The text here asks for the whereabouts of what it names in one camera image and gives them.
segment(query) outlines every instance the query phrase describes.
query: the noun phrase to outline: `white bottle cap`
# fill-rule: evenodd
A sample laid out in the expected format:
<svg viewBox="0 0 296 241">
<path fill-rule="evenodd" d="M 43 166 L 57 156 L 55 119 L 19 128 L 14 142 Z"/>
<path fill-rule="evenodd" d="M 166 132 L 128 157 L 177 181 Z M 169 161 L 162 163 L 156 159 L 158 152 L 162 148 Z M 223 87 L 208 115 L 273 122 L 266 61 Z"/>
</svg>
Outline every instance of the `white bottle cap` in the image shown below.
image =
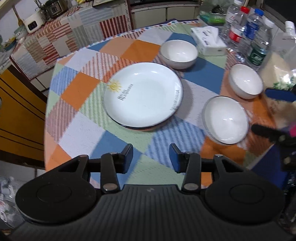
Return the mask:
<svg viewBox="0 0 296 241">
<path fill-rule="evenodd" d="M 287 28 L 295 29 L 295 25 L 294 25 L 294 23 L 291 22 L 291 21 L 286 21 L 286 22 L 285 22 L 285 26 L 286 26 L 286 29 L 287 29 Z"/>
<path fill-rule="evenodd" d="M 239 0 L 234 0 L 234 4 L 237 6 L 242 6 L 243 3 Z"/>
<path fill-rule="evenodd" d="M 267 17 L 263 18 L 263 22 L 266 26 L 273 28 L 274 27 L 274 22 L 272 22 L 271 20 L 269 20 Z"/>
</svg>

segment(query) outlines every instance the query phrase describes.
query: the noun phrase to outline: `blue label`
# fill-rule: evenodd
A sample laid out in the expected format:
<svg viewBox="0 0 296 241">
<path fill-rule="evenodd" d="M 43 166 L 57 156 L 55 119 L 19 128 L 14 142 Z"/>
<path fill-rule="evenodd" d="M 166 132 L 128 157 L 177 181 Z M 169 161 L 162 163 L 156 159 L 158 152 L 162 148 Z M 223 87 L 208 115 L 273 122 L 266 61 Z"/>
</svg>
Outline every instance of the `blue label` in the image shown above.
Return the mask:
<svg viewBox="0 0 296 241">
<path fill-rule="evenodd" d="M 247 28 L 246 28 L 246 37 L 253 40 L 255 37 L 256 32 L 259 30 L 259 25 L 255 23 L 247 22 Z"/>
</svg>

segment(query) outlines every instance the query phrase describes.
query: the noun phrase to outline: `black ribbed surface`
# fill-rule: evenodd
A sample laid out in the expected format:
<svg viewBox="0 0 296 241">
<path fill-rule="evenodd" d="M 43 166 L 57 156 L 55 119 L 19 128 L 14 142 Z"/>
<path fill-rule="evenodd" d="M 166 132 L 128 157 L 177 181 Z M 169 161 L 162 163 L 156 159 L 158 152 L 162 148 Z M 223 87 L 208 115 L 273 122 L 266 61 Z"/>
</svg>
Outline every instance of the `black ribbed surface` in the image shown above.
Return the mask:
<svg viewBox="0 0 296 241">
<path fill-rule="evenodd" d="M 175 185 L 125 185 L 117 194 L 104 195 L 92 212 L 77 221 L 60 226 L 24 223 L 9 238 L 13 241 L 288 241 L 292 235 L 275 222 L 258 226 L 227 223 L 208 212 L 197 196 L 182 194 Z"/>
</svg>

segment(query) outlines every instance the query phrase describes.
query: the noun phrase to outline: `red bottle cap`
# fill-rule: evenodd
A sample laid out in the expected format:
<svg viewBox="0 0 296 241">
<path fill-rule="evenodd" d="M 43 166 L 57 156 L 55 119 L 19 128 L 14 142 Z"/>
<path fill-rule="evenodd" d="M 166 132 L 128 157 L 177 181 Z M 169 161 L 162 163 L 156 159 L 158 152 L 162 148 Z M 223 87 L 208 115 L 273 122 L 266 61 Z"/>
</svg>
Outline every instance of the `red bottle cap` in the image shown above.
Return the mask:
<svg viewBox="0 0 296 241">
<path fill-rule="evenodd" d="M 246 14 L 249 14 L 250 9 L 248 9 L 247 7 L 241 7 L 241 11 Z"/>
</svg>

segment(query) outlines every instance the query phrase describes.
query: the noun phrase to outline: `green label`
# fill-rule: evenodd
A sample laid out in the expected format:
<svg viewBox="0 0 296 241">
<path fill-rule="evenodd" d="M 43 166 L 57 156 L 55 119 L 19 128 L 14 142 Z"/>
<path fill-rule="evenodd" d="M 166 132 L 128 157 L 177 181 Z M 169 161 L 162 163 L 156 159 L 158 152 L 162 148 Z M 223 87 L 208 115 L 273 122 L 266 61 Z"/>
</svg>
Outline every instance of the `green label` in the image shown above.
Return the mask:
<svg viewBox="0 0 296 241">
<path fill-rule="evenodd" d="M 262 64 L 265 56 L 266 54 L 259 52 L 255 48 L 250 48 L 250 51 L 248 52 L 248 60 L 256 66 Z"/>
</svg>

